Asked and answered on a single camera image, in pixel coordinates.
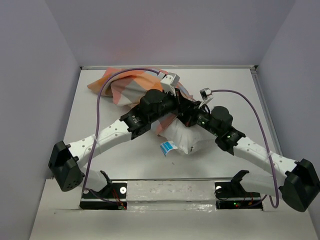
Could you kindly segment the colourful checked pillowcase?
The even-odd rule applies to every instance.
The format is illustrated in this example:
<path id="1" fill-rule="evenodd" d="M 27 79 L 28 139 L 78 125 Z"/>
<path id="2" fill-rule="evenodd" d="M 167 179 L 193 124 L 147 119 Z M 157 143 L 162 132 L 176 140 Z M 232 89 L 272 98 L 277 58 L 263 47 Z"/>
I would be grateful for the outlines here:
<path id="1" fill-rule="evenodd" d="M 94 94 L 102 91 L 101 96 L 112 98 L 117 106 L 127 106 L 132 109 L 140 103 L 140 99 L 148 90 L 162 91 L 161 80 L 168 74 L 167 71 L 156 68 L 156 72 L 133 70 L 109 79 L 121 70 L 121 68 L 107 68 L 102 78 L 88 84 L 87 88 Z"/>

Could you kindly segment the white pillow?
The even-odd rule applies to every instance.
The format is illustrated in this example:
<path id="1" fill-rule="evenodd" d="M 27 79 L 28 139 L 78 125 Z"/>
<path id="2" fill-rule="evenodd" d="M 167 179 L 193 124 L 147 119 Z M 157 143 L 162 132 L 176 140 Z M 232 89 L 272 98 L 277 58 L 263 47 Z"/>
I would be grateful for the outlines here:
<path id="1" fill-rule="evenodd" d="M 177 149 L 186 155 L 215 146 L 216 136 L 198 125 L 186 127 L 179 119 L 161 131 L 158 135 L 172 141 Z"/>

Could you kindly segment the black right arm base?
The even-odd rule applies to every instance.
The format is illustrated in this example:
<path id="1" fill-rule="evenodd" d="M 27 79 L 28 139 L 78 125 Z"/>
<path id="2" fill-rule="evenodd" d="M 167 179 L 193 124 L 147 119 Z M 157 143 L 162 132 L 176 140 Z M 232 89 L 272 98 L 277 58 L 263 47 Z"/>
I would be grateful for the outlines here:
<path id="1" fill-rule="evenodd" d="M 241 185 L 243 177 L 248 173 L 248 170 L 241 170 L 229 181 L 214 183 L 217 210 L 263 210 L 261 195 L 257 192 L 245 191 Z"/>

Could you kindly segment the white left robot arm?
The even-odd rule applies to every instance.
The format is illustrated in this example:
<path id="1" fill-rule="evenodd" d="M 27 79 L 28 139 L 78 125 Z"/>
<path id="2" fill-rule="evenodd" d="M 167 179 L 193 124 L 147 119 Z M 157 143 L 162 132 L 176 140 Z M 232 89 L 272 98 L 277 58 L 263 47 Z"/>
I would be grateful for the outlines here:
<path id="1" fill-rule="evenodd" d="M 143 135 L 151 129 L 152 123 L 168 114 L 186 117 L 189 122 L 199 105 L 199 101 L 183 97 L 179 89 L 175 90 L 175 94 L 151 89 L 139 104 L 103 130 L 69 144 L 57 142 L 48 167 L 63 192 L 87 185 L 89 173 L 83 168 L 88 168 L 94 157 Z"/>

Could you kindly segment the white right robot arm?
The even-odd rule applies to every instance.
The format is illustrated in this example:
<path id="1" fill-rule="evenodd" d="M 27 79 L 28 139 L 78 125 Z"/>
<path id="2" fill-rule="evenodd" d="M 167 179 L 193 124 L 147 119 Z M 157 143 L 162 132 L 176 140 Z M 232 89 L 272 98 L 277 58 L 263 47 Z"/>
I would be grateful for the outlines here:
<path id="1" fill-rule="evenodd" d="M 271 174 L 275 193 L 292 209 L 305 212 L 320 192 L 320 179 L 307 159 L 296 161 L 255 143 L 232 126 L 233 116 L 224 106 L 206 111 L 200 102 L 187 101 L 178 107 L 178 119 L 187 127 L 198 125 L 215 136 L 224 152 L 242 158 Z"/>

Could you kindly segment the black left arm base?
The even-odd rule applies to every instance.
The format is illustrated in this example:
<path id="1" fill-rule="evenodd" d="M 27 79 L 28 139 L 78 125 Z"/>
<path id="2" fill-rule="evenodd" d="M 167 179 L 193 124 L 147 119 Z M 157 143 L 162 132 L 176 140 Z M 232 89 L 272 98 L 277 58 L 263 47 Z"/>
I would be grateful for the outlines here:
<path id="1" fill-rule="evenodd" d="M 102 170 L 100 174 L 104 187 L 100 191 L 87 190 L 82 193 L 79 207 L 82 210 L 127 210 L 128 182 L 112 181 Z"/>

